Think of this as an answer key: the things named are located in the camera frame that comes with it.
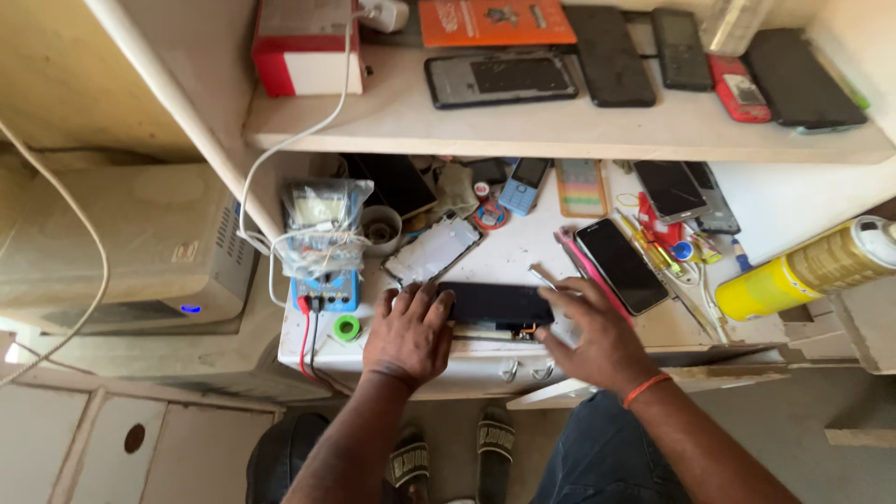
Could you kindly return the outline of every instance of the green tape roll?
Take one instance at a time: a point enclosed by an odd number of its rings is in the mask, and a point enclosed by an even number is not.
[[[343,342],[350,342],[361,332],[361,323],[354,315],[343,315],[333,324],[333,333]]]

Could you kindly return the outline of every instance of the red and white box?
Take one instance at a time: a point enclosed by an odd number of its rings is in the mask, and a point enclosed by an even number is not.
[[[252,59],[269,96],[342,94],[345,29],[358,0],[260,0]],[[352,23],[349,93],[361,94],[358,22]]]

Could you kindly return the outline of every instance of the yellow spray can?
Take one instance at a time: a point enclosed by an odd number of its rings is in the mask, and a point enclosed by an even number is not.
[[[722,283],[716,304],[747,320],[896,274],[896,222],[865,215]]]

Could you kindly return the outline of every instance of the red feature phone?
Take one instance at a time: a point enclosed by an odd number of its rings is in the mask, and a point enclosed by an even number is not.
[[[706,55],[716,94],[731,117],[742,123],[767,123],[771,110],[739,57]]]

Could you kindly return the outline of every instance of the metal handle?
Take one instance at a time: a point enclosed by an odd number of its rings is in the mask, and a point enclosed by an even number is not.
[[[531,372],[535,381],[547,381],[554,374],[554,360],[548,359],[544,369],[533,369]]]
[[[520,362],[514,359],[513,363],[510,365],[510,369],[501,371],[501,378],[504,379],[504,383],[512,383],[516,379],[516,371],[519,368]]]

